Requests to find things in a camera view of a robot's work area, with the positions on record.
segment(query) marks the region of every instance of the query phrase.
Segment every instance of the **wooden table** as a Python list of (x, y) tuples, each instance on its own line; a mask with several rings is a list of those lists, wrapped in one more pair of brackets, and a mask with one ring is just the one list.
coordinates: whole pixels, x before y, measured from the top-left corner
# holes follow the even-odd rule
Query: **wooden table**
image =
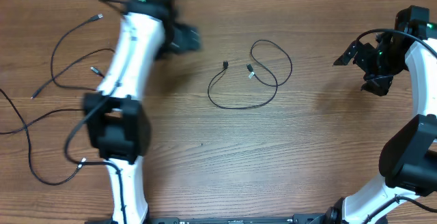
[[(357, 66), (332, 67), (355, 37), (368, 29), (393, 28), (395, 15), (410, 5), (431, 9), (437, 0), (179, 0), (183, 18), (198, 26), (203, 50), (157, 62), (147, 85), (145, 110), (153, 138), (145, 156), (144, 187), (151, 215), (182, 218), (289, 216), (325, 212), (378, 173), (383, 145), (412, 116), (410, 77), (395, 77), (388, 96), (360, 92)], [(0, 0), (0, 88), (26, 121), (53, 109), (80, 108), (82, 91), (50, 84), (51, 52), (67, 30), (90, 16), (104, 19), (68, 36), (55, 56), (55, 71), (97, 48), (117, 44), (119, 16), (93, 0)], [(214, 99), (229, 106), (267, 100), (273, 88), (247, 78), (249, 49), (258, 39), (282, 46), (293, 60), (291, 79), (267, 106), (226, 111), (206, 95), (210, 79), (229, 61), (214, 86)], [(260, 44), (255, 55), (279, 78), (287, 59)], [(60, 83), (96, 87), (90, 66), (106, 70), (110, 53), (97, 54), (67, 71)], [(255, 66), (267, 81), (267, 72)], [(21, 126), (0, 99), (2, 131)], [(75, 165), (62, 148), (81, 112), (52, 115), (33, 125), (36, 171), (58, 181)], [(0, 223), (83, 223), (109, 218), (111, 187), (104, 167), (85, 167), (61, 186), (45, 186), (27, 164), (25, 134), (0, 142)], [(83, 128), (71, 152), (97, 160)], [(437, 206), (437, 198), (421, 199)], [(412, 204), (389, 215), (391, 223), (434, 223), (436, 216)]]

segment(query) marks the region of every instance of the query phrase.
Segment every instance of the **wood surface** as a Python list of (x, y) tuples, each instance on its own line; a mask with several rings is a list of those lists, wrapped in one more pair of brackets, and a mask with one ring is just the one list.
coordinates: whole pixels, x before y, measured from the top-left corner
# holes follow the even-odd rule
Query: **wood surface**
[[(437, 0), (179, 0), (183, 19), (198, 26), (203, 50), (156, 63), (147, 84), (145, 110), (153, 125), (145, 156), (144, 187), (152, 217), (290, 216), (325, 212), (357, 192), (378, 173), (384, 144), (412, 116), (410, 76), (397, 75), (388, 96), (360, 92), (357, 66), (333, 67), (355, 37), (368, 29), (393, 28), (410, 5), (431, 10)], [(67, 30), (97, 13), (104, 19), (68, 36), (55, 56), (55, 71), (97, 48), (117, 44), (119, 16), (93, 0), (1, 0), (0, 88), (26, 121), (53, 109), (79, 108), (82, 91), (49, 85), (54, 45)], [(252, 43), (269, 39), (293, 60), (291, 79), (267, 106), (225, 111), (206, 96), (210, 79), (229, 61), (212, 96), (228, 106), (257, 104), (273, 88), (248, 79)], [(254, 54), (283, 80), (286, 58), (260, 44)], [(96, 87), (90, 66), (106, 70), (110, 53), (86, 59), (60, 83)], [(273, 82), (253, 64), (257, 74)], [(0, 98), (0, 130), (21, 126)], [(81, 112), (52, 115), (30, 128), (33, 163), (46, 180), (68, 176), (75, 165), (62, 153)], [(97, 160), (86, 128), (71, 153)], [(0, 223), (83, 223), (109, 218), (111, 187), (104, 167), (85, 167), (69, 183), (45, 186), (30, 173), (25, 134), (0, 137)], [(420, 199), (436, 207), (433, 195)], [(404, 204), (390, 223), (435, 223), (436, 215)]]

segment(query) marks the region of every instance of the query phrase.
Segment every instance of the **wood grain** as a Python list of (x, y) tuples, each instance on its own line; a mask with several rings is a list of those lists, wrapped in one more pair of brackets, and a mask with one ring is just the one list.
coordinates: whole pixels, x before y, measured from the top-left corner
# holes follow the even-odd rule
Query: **wood grain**
[[(145, 157), (144, 187), (153, 217), (181, 218), (289, 216), (324, 212), (340, 197), (355, 193), (378, 172), (383, 145), (412, 114), (410, 77), (395, 77), (386, 97), (360, 92), (356, 66), (332, 67), (361, 32), (393, 27), (409, 5), (431, 9), (436, 0), (180, 0), (183, 19), (198, 26), (203, 50), (156, 63), (147, 84), (145, 110), (153, 125)], [(30, 121), (52, 109), (80, 107), (83, 92), (49, 85), (30, 95), (49, 76), (58, 39), (90, 16), (104, 19), (68, 36), (55, 56), (60, 71), (97, 48), (115, 46), (119, 16), (92, 0), (0, 1), (0, 87)], [(293, 59), (293, 75), (267, 106), (224, 111), (206, 96), (210, 79), (229, 61), (212, 89), (226, 105), (267, 100), (272, 88), (247, 78), (249, 48), (265, 38)], [(255, 55), (279, 78), (286, 58), (260, 44)], [(110, 53), (73, 67), (60, 83), (95, 87), (91, 65), (106, 70)], [(254, 65), (266, 81), (268, 73)], [(20, 127), (8, 102), (0, 99), (0, 129)], [(62, 155), (64, 139), (82, 118), (60, 113), (30, 128), (33, 163), (46, 180), (62, 180), (75, 168)], [(25, 134), (0, 143), (0, 223), (83, 223), (112, 213), (106, 169), (85, 167), (57, 187), (36, 181), (27, 166)], [(72, 142), (76, 158), (97, 159), (85, 129)], [(437, 198), (421, 199), (437, 206)], [(389, 215), (391, 223), (434, 223), (436, 216), (411, 204)]]

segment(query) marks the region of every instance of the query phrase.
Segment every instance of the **wooden tabletop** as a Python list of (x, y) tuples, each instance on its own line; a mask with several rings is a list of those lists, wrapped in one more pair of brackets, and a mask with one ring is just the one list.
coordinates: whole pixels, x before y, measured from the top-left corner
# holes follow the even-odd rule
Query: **wooden tabletop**
[[(144, 187), (152, 217), (181, 218), (290, 216), (325, 212), (340, 197), (357, 192), (378, 173), (384, 144), (412, 117), (408, 72), (397, 75), (390, 92), (360, 92), (357, 66), (333, 67), (357, 35), (393, 28), (395, 15), (410, 5), (431, 10), (437, 0), (179, 0), (184, 21), (196, 25), (203, 50), (156, 63), (147, 84), (145, 110), (153, 126), (145, 156)], [(68, 36), (55, 56), (59, 72), (80, 56), (115, 47), (119, 16), (93, 0), (0, 0), (0, 88), (26, 121), (53, 109), (80, 108), (83, 91), (50, 84), (50, 56), (67, 30), (94, 14), (104, 19)], [(273, 94), (248, 79), (254, 64), (249, 49), (258, 39), (276, 42), (292, 57), (293, 75), (267, 106), (222, 110), (210, 103), (211, 78), (229, 61), (226, 75), (212, 89), (228, 106), (257, 104)], [(268, 44), (254, 51), (283, 80), (285, 56)], [(59, 82), (96, 87), (90, 66), (106, 71), (111, 53), (100, 53), (67, 71)], [(0, 98), (0, 130), (21, 126)], [(83, 117), (58, 113), (30, 127), (33, 164), (45, 180), (59, 181), (74, 171), (62, 148)], [(71, 153), (98, 160), (86, 128)], [(25, 133), (0, 137), (0, 223), (83, 223), (109, 218), (111, 186), (104, 167), (84, 167), (61, 186), (46, 186), (30, 173)], [(437, 206), (437, 197), (421, 202)], [(404, 204), (390, 223), (435, 223), (436, 215)]]

